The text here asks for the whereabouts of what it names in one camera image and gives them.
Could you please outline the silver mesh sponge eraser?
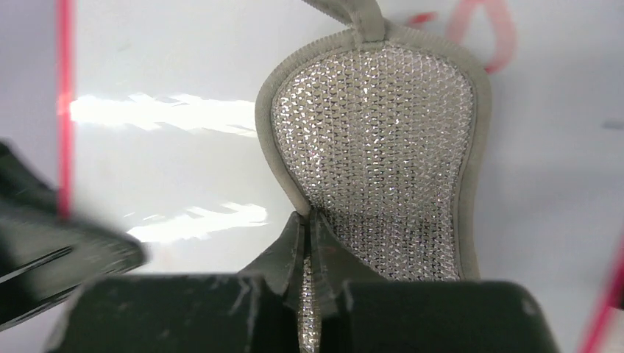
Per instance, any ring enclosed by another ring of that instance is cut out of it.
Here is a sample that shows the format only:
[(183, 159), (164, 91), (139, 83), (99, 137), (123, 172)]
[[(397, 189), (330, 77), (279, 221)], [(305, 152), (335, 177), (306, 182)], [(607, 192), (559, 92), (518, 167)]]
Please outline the silver mesh sponge eraser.
[(473, 204), (492, 111), (464, 47), (376, 1), (312, 1), (342, 32), (298, 49), (255, 102), (260, 146), (308, 221), (298, 336), (319, 352), (346, 278), (479, 277)]

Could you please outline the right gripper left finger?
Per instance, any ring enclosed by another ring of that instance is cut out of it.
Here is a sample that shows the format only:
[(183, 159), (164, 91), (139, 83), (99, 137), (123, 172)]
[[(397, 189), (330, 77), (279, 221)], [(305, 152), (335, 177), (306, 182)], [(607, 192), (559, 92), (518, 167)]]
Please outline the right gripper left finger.
[(47, 352), (298, 352), (305, 222), (243, 270), (106, 276), (79, 288)]

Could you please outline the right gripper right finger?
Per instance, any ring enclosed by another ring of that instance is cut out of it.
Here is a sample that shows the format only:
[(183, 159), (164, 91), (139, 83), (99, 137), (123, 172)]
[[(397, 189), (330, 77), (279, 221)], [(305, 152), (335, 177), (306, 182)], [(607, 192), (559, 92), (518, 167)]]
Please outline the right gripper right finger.
[(309, 218), (321, 352), (556, 352), (524, 287), (501, 281), (382, 278), (338, 241), (325, 216)]

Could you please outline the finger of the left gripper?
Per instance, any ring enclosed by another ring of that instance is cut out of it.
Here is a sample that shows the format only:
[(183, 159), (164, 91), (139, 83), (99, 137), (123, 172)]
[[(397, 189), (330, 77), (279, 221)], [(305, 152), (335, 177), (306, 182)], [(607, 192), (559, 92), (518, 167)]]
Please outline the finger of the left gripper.
[(62, 220), (57, 191), (1, 144), (1, 329), (58, 305), (84, 281), (142, 266), (141, 242), (84, 221)]

